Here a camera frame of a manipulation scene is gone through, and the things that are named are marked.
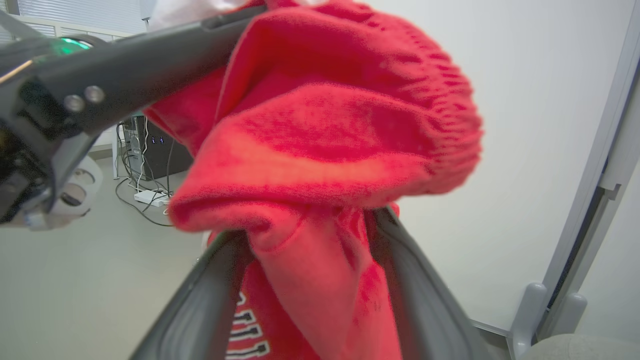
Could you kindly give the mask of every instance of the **gray floor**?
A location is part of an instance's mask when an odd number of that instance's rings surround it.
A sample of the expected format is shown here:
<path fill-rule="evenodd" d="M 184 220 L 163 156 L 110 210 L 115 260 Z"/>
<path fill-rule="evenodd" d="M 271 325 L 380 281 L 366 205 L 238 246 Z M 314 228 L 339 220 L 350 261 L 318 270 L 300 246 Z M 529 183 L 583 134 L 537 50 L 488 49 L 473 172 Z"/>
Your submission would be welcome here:
<path fill-rule="evenodd" d="M 504 336 L 494 334 L 492 332 L 478 329 L 480 336 L 486 341 L 489 348 L 489 354 L 494 360 L 511 360 L 509 355 L 509 349 L 507 347 L 507 340 Z"/>
<path fill-rule="evenodd" d="M 111 158 L 97 163 L 105 180 L 84 218 L 43 233 L 0 229 L 0 359 L 127 359 L 200 254 L 200 234 L 147 222 L 115 197 Z M 167 222 L 163 209 L 145 213 Z M 481 334 L 509 359 L 502 336 Z"/>

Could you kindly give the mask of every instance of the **red hoodie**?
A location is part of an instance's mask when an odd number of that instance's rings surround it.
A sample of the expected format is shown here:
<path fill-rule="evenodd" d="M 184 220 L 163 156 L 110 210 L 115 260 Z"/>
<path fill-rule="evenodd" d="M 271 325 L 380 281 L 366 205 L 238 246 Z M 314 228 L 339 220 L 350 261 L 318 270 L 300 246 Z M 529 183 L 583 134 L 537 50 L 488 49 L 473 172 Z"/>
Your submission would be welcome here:
<path fill-rule="evenodd" d="M 171 220 L 249 234 L 227 359 L 400 359 L 363 209 L 464 182 L 481 138 L 470 85 L 400 18 L 267 5 L 227 67 L 146 111 L 195 157 Z"/>

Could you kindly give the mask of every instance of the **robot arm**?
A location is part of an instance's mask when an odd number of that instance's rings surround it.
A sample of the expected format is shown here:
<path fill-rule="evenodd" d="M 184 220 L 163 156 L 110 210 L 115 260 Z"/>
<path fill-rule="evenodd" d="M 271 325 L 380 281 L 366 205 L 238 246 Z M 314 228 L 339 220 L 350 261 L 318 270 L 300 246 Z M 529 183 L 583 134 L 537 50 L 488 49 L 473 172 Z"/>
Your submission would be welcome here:
<path fill-rule="evenodd" d="M 0 224 L 42 230 L 83 216 L 102 182 L 86 157 L 100 133 L 224 65 L 265 10 L 113 43 L 46 38 L 3 13 L 21 40 L 0 49 Z"/>

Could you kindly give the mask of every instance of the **white device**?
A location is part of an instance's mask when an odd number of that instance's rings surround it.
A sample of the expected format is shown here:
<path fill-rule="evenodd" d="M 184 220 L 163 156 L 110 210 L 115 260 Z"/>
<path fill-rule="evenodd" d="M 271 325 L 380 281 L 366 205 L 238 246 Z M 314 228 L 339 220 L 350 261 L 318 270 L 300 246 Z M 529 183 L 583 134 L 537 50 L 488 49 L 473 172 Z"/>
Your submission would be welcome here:
<path fill-rule="evenodd" d="M 151 204 L 152 206 L 155 206 L 157 208 L 161 205 L 166 204 L 166 201 L 168 200 L 166 194 L 155 192 L 152 190 L 145 190 L 135 193 L 133 195 L 133 199 L 145 204 Z"/>

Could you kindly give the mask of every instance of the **window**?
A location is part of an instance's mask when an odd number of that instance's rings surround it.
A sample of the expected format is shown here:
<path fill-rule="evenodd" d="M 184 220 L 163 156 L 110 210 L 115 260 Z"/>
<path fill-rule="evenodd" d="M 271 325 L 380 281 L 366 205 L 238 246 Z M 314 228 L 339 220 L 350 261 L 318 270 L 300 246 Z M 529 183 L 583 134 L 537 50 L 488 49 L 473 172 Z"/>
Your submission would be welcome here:
<path fill-rule="evenodd" d="M 139 0 L 17 0 L 20 15 L 137 34 L 146 31 Z"/>
<path fill-rule="evenodd" d="M 0 0 L 0 10 L 6 12 L 5 0 Z M 11 36 L 11 34 L 9 34 L 7 30 L 5 30 L 0 26 L 0 45 L 11 42 L 12 40 L 13 40 L 13 37 Z"/>

